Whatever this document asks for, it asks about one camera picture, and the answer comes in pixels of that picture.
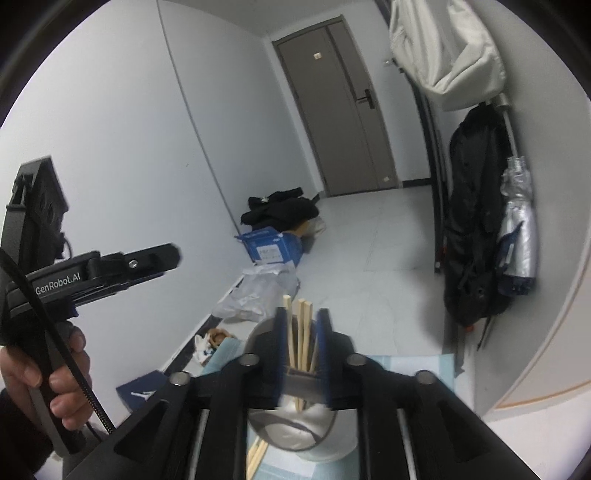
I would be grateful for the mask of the person's left hand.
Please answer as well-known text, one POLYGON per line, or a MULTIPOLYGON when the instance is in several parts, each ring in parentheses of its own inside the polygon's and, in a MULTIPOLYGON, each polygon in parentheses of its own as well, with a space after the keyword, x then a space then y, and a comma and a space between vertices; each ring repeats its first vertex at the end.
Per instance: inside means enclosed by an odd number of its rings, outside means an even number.
POLYGON ((92 407, 66 365, 51 375, 43 375, 37 364, 17 347, 1 349, 1 375, 8 396, 16 407, 42 432, 44 428, 36 413, 30 389, 38 389, 48 381, 56 394, 50 402, 53 415, 69 431, 81 429, 92 416, 92 407))

